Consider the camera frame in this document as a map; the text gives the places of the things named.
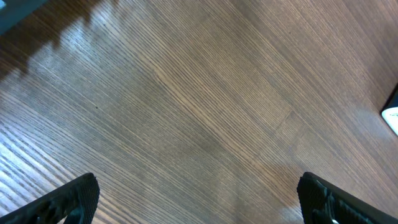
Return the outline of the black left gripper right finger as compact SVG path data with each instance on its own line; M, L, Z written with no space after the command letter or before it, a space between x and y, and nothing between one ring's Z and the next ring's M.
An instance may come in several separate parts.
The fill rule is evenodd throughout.
M397 224L397 219L321 177L304 172L297 186L304 224Z

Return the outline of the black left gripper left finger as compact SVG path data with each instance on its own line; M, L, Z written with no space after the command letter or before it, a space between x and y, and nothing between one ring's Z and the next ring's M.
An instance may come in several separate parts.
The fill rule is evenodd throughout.
M1 224L90 224L99 197L98 181L89 172L1 217Z

